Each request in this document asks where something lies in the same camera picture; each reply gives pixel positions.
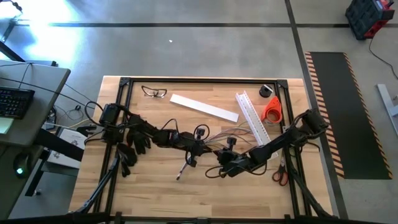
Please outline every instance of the wooden table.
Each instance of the wooden table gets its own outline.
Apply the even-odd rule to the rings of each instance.
[[[119,79],[120,77],[103,78],[98,97],[100,105],[115,102]],[[288,79],[288,83],[292,109],[297,116],[308,109],[303,80]],[[141,85],[166,88],[168,92],[164,98],[151,98],[142,92]],[[204,123],[210,127],[211,134],[216,134],[246,121],[236,102],[236,93],[246,91],[257,113],[261,113],[271,98],[259,96],[259,89],[260,85],[253,84],[135,82],[130,111],[141,115],[158,128],[170,118],[176,118],[180,131],[192,132],[197,125]],[[230,122],[170,103],[173,93],[239,113],[239,121]],[[96,109],[94,120],[98,120],[99,117],[100,111]],[[175,128],[173,122],[168,127]],[[278,126],[265,127],[271,139],[280,135]],[[242,151],[251,147],[238,139],[235,150]],[[70,203],[71,211],[81,207],[97,186],[104,150],[105,143],[98,141],[90,142],[86,146]],[[122,212],[123,216],[137,217],[209,218],[283,218],[285,214],[293,215],[289,185],[281,187],[271,179],[271,175],[279,166],[278,158],[268,162],[267,172],[262,176],[243,172],[234,178],[208,179],[204,175],[205,171],[218,163],[214,155],[204,154],[198,158],[196,168],[187,167],[182,178],[176,181],[175,178],[184,163],[184,155],[183,151],[152,145],[147,154],[140,155],[138,163],[130,168],[131,175],[123,178],[119,169],[111,213]],[[322,207],[331,214],[330,198],[318,149],[311,145],[305,146],[302,160],[308,188]],[[296,189],[300,211],[304,214],[302,194],[298,187]],[[107,193],[108,189],[105,189],[101,211],[105,208]]]

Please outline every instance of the keyboard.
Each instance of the keyboard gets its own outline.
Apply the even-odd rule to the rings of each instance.
[[[0,117],[24,118],[34,94],[34,90],[0,86]]]

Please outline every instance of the scissors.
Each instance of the scissors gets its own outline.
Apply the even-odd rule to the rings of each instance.
[[[287,184],[287,172],[285,167],[285,159],[283,156],[280,158],[278,170],[272,175],[272,180],[279,182],[279,185],[281,186],[285,186]]]

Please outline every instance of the concrete floor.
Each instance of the concrete floor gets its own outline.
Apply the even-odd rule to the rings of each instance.
[[[347,23],[344,12],[350,1],[290,2],[298,24]],[[104,75],[303,77],[289,27],[46,26],[47,22],[289,23],[283,1],[20,0],[18,3],[24,8],[20,19],[32,19],[35,23],[30,27],[16,26],[6,44],[24,58],[55,60],[60,67],[69,68],[72,73],[68,84],[92,100],[97,98]],[[398,23],[398,16],[391,23]],[[299,28],[298,34],[304,51],[348,54],[392,172],[398,175],[395,147],[398,138],[374,87],[385,83],[391,95],[398,94],[398,80],[389,67],[369,53],[368,40],[357,41],[347,28]],[[398,70],[397,36],[398,28],[383,28],[372,49]],[[63,93],[85,101],[67,87]],[[74,108],[67,106],[68,103],[59,98],[56,105],[65,110]],[[60,122],[67,126],[73,123],[66,118]],[[74,182],[74,177],[44,174],[39,184],[44,194],[33,198],[21,196],[10,218],[67,212]],[[339,182],[350,219],[383,223],[395,223],[398,219],[396,178]]]

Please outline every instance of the white paper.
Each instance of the white paper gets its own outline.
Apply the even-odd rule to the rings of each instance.
[[[86,136],[82,135],[81,133],[77,131],[72,131],[69,129],[63,129],[61,135],[59,136],[61,139],[69,142],[70,144],[74,144],[75,146],[79,147],[80,149],[85,149],[85,140]],[[47,159],[49,162],[53,162],[55,164],[60,164],[68,167],[73,167],[73,168],[80,168],[80,162],[76,161],[74,159],[71,159],[67,156],[64,156],[63,154],[59,152],[52,151],[51,155],[49,156],[49,159]]]
[[[208,113],[208,114],[220,117],[220,118],[238,122],[239,115],[237,113],[233,113],[233,112],[221,109],[221,108],[217,108],[215,106],[207,105],[206,103],[201,103],[196,100],[191,100],[191,99],[188,99],[183,96],[173,94],[170,99],[170,102],[178,103],[180,105],[183,105],[183,106],[186,106],[186,107],[198,110],[198,111],[202,111],[202,112],[205,112],[205,113]]]

